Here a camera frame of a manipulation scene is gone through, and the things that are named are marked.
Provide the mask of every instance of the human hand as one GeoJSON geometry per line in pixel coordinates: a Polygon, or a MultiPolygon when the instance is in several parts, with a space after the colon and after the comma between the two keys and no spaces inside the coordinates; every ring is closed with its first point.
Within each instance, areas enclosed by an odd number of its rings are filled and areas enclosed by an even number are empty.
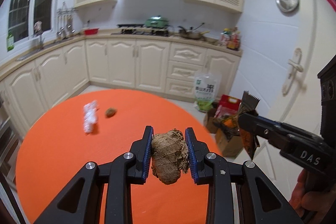
{"type": "Polygon", "coordinates": [[[297,184],[292,192],[292,197],[289,203],[300,217],[303,216],[305,209],[317,212],[308,224],[319,224],[336,199],[336,184],[328,193],[314,191],[306,193],[306,178],[307,171],[303,169],[297,178],[297,184]]]}

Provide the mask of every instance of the cardboard box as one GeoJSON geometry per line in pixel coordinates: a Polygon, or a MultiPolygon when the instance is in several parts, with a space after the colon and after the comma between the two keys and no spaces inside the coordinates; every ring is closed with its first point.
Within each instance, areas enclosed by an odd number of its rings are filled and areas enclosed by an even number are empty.
{"type": "Polygon", "coordinates": [[[217,129],[218,129],[218,127],[215,126],[215,125],[213,124],[213,121],[216,120],[216,118],[214,118],[215,113],[216,113],[216,108],[212,108],[212,109],[210,109],[210,110],[205,114],[205,117],[204,117],[204,120],[203,120],[203,125],[204,125],[204,126],[207,128],[207,130],[209,130],[209,132],[212,133],[212,134],[216,134],[217,129]]]}
{"type": "Polygon", "coordinates": [[[243,142],[240,136],[233,136],[228,142],[225,134],[219,128],[216,132],[215,139],[223,157],[237,157],[243,149],[243,142]]]}

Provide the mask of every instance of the white lettering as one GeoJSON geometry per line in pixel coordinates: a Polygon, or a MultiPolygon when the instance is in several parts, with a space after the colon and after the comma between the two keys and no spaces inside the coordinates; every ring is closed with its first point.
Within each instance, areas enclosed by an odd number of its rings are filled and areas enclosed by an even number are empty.
{"type": "Polygon", "coordinates": [[[315,164],[315,165],[318,165],[318,164],[320,163],[320,159],[321,159],[321,158],[316,158],[314,164],[315,164]]]}
{"type": "Polygon", "coordinates": [[[307,151],[303,151],[300,158],[304,159],[307,156],[307,151]]]}
{"type": "Polygon", "coordinates": [[[312,155],[310,155],[310,157],[307,159],[307,161],[310,161],[310,162],[312,162],[312,161],[313,161],[313,154],[312,154],[312,155]]]}

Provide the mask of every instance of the orange round table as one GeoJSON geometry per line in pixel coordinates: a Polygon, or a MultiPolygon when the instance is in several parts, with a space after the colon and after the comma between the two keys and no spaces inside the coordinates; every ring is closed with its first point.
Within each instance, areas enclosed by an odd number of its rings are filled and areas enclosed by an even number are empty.
{"type": "MultiPolygon", "coordinates": [[[[33,223],[52,199],[88,161],[104,164],[129,151],[146,125],[154,134],[193,127],[198,140],[219,153],[209,132],[189,113],[161,97],[134,90],[104,90],[76,96],[46,112],[28,131],[18,152],[16,186],[33,223]],[[83,131],[83,106],[98,102],[95,131],[83,131]],[[112,118],[105,110],[117,108],[112,118]]],[[[208,186],[194,184],[190,172],[164,185],[150,170],[144,185],[132,185],[134,224],[204,224],[208,186]]],[[[104,206],[100,214],[104,223],[104,206]]]]}

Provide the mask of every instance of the silver screw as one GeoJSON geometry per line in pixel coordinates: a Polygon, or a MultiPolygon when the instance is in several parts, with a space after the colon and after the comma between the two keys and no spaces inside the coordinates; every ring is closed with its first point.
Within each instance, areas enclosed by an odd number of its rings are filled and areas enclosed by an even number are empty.
{"type": "Polygon", "coordinates": [[[86,169],[93,169],[96,167],[96,164],[94,162],[88,162],[86,165],[85,165],[85,168],[86,169]]]}
{"type": "Polygon", "coordinates": [[[134,156],[134,155],[133,155],[132,152],[126,152],[126,153],[124,154],[124,158],[127,159],[127,160],[133,158],[133,156],[134,156]]]}
{"type": "Polygon", "coordinates": [[[216,154],[215,153],[212,153],[212,152],[210,152],[210,153],[207,153],[207,158],[208,159],[211,159],[211,160],[213,160],[213,159],[215,159],[217,156],[216,156],[216,154]]]}
{"type": "Polygon", "coordinates": [[[248,161],[245,163],[245,165],[246,165],[246,167],[248,167],[248,168],[253,168],[253,167],[255,167],[254,162],[253,162],[253,161],[250,161],[250,160],[248,160],[248,161]]]}

